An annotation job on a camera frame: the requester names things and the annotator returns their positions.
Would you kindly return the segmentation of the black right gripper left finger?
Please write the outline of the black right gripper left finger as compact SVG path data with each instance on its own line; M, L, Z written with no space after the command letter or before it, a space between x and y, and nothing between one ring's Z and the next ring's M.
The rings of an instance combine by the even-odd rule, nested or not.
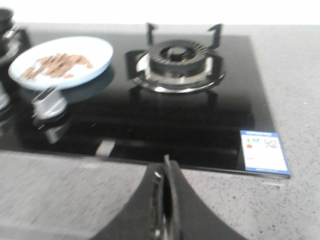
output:
M93 240L162 240L164 238L164 170L147 165L136 191Z

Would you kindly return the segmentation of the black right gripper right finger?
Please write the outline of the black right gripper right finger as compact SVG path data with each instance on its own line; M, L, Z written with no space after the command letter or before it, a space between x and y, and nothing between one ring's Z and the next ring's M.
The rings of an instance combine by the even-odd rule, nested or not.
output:
M201 200L179 164L164 156L163 209L169 240L244 240Z

